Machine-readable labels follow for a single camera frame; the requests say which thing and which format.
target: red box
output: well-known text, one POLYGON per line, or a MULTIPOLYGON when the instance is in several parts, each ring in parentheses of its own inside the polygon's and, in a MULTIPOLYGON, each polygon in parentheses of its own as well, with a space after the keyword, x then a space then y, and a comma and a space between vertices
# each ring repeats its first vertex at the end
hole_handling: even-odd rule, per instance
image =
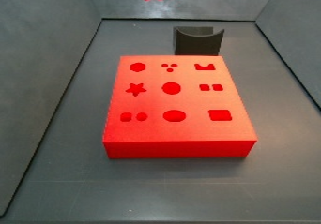
POLYGON ((110 158, 245 157, 257 136, 221 56, 123 56, 103 143, 110 158))

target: gray floor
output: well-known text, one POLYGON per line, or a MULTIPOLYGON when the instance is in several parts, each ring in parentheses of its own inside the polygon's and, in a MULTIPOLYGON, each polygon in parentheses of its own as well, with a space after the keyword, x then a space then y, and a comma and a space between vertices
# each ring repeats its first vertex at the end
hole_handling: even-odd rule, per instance
POLYGON ((254 23, 103 21, 3 220, 321 220, 321 116, 254 23), (173 54, 177 25, 221 54, 258 135, 248 158, 109 160, 121 55, 173 54))
POLYGON ((270 0, 256 20, 321 109, 321 0, 270 0))

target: shape-shaped hole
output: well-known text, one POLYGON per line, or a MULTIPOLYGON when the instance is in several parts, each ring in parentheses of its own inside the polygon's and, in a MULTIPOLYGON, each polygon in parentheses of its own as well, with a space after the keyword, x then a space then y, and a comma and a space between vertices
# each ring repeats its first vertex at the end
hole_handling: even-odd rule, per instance
POLYGON ((163 118, 169 122, 182 122, 186 119, 186 113, 180 110, 169 110, 163 113, 163 118))
POLYGON ((197 70, 216 70, 216 66, 213 63, 208 64, 205 67, 201 66, 198 63, 194 64, 197 70))
POLYGON ((130 112, 123 112, 121 114, 121 121, 122 122, 130 122, 131 121, 131 113, 130 112))
POLYGON ((209 110, 212 121, 232 121, 232 113, 229 110, 209 110))
POLYGON ((200 84, 201 91, 210 91, 210 86, 208 84, 200 84))
POLYGON ((146 113, 141 112, 135 115, 135 118, 137 118, 138 121, 146 121, 149 116, 147 116, 146 113))
POLYGON ((130 88, 126 90, 127 93, 133 93, 133 95, 137 97, 139 93, 145 93, 147 90, 143 88, 143 83, 139 84, 130 84, 130 88))
POLYGON ((214 91, 224 91, 224 86, 221 84, 212 85, 214 91))
POLYGON ((162 87, 165 93, 176 95, 181 92, 181 85, 177 82, 167 82, 162 87))

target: circular hole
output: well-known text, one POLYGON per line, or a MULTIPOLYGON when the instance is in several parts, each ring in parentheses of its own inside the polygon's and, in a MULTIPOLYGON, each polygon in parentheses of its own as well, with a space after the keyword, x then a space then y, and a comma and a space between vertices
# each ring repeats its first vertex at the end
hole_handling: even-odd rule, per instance
POLYGON ((174 95, 181 92, 181 85, 176 82, 167 82, 163 84, 162 89, 163 89, 165 93, 174 95))
POLYGON ((186 113, 180 110, 169 110, 163 113, 163 117, 169 122, 182 122, 186 119, 186 113))
POLYGON ((146 113, 141 112, 141 113, 137 114, 135 118, 137 118, 138 121, 146 121, 149 116, 147 116, 146 113))

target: dark gray surface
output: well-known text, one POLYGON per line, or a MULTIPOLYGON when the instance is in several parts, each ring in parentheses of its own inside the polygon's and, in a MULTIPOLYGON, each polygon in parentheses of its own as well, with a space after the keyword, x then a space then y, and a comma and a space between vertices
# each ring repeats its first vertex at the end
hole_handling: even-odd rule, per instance
POLYGON ((270 0, 256 23, 321 107, 321 0, 270 0))
POLYGON ((254 23, 103 21, 4 220, 321 220, 321 116, 254 23), (109 160, 121 55, 172 54, 174 26, 221 54, 258 135, 248 158, 109 160))
POLYGON ((254 21, 269 0, 93 0, 103 18, 254 21))
POLYGON ((0 216, 99 23, 91 0, 0 0, 0 216))

